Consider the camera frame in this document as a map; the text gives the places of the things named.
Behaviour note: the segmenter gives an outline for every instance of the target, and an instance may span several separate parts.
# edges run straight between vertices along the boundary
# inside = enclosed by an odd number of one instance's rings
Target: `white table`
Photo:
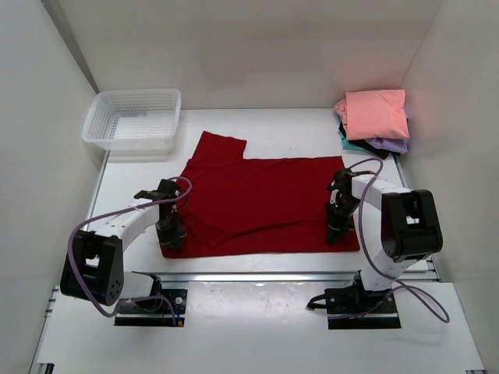
[[[465,374],[483,369],[453,284],[418,284],[448,309],[437,321],[396,294],[402,328],[328,330],[304,309],[318,283],[189,284],[183,328],[113,326],[89,302],[59,295],[38,356],[53,374]]]
[[[161,178],[179,175],[203,130],[247,139],[248,158],[342,155],[348,166],[366,157],[342,151],[329,109],[183,111],[175,147],[162,161],[130,162],[111,154],[94,214],[117,210],[137,191],[155,189]],[[381,176],[400,182],[393,159],[385,161]],[[380,249],[380,214],[370,207],[365,213],[367,243],[374,254]],[[418,283],[447,308],[448,325],[406,292],[395,296],[399,330],[327,330],[324,311],[304,309],[326,285],[303,274],[326,272],[337,280],[351,279],[364,264],[360,252],[171,260],[161,256],[150,229],[126,251],[125,268],[166,277],[174,273],[172,279],[178,282],[197,280],[189,283],[185,327],[113,326],[89,302],[58,295],[36,362],[54,364],[53,374],[465,374],[483,369],[453,284]],[[426,263],[418,263],[410,276],[425,270]],[[247,282],[232,283],[234,272],[244,273]],[[258,281],[261,273],[274,282]],[[283,274],[295,274],[292,279],[302,282],[282,282],[290,279]],[[225,282],[202,282],[206,279]],[[327,284],[333,285],[340,287],[340,282]]]
[[[246,139],[245,158],[342,156],[345,166],[349,166],[369,157],[367,153],[342,149],[338,120],[331,109],[182,111],[173,149],[166,157],[137,159],[111,153],[94,215],[121,209],[140,190],[156,189],[162,178],[180,175],[204,130]],[[359,170],[377,167],[377,162],[370,162]],[[401,184],[392,157],[384,162],[381,177]],[[367,206],[364,213],[366,242],[375,255],[381,249],[380,212]],[[166,259],[158,248],[154,228],[149,228],[126,250],[124,260],[126,270],[155,273],[354,272],[366,264],[361,252]],[[426,261],[420,261],[409,270],[425,271],[428,266]]]

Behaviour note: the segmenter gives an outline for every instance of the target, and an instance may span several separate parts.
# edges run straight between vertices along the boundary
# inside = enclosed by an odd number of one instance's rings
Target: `white wall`
[[[499,2],[444,0],[402,85],[414,114],[403,165],[435,195],[438,265],[498,373]]]
[[[0,11],[0,372],[28,372],[70,230],[101,152],[80,129],[94,92],[43,5]]]
[[[441,0],[59,2],[101,90],[174,87],[183,108],[324,108],[398,87]]]

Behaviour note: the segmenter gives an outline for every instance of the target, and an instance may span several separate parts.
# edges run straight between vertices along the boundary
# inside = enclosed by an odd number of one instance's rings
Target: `pink folded shirt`
[[[347,92],[334,109],[342,117],[348,140],[408,139],[404,101],[404,90]]]

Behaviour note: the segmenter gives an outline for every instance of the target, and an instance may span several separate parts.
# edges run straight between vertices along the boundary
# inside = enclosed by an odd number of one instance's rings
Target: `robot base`
[[[336,319],[334,317],[365,312],[373,308],[384,296],[372,297],[357,303],[358,293],[347,288],[328,288],[324,292],[329,330],[399,329],[397,304],[388,297],[376,310],[363,317]]]
[[[161,293],[171,302],[174,309],[179,311],[181,317],[177,321],[180,321],[181,326],[184,326],[186,321],[182,316],[186,314],[187,290],[165,288],[161,290]],[[133,302],[122,306],[115,317],[115,326],[181,327],[179,325],[173,326],[169,307],[161,305],[160,302],[149,308],[142,308]]]

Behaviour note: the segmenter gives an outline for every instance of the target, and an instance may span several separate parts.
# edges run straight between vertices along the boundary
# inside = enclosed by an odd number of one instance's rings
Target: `teal folded cloth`
[[[344,150],[360,150],[361,152],[367,152],[366,150],[364,150],[363,148],[361,148],[360,146],[356,146],[355,144],[351,144],[342,134],[341,131],[339,131],[340,133],[340,139],[342,140],[342,148]]]

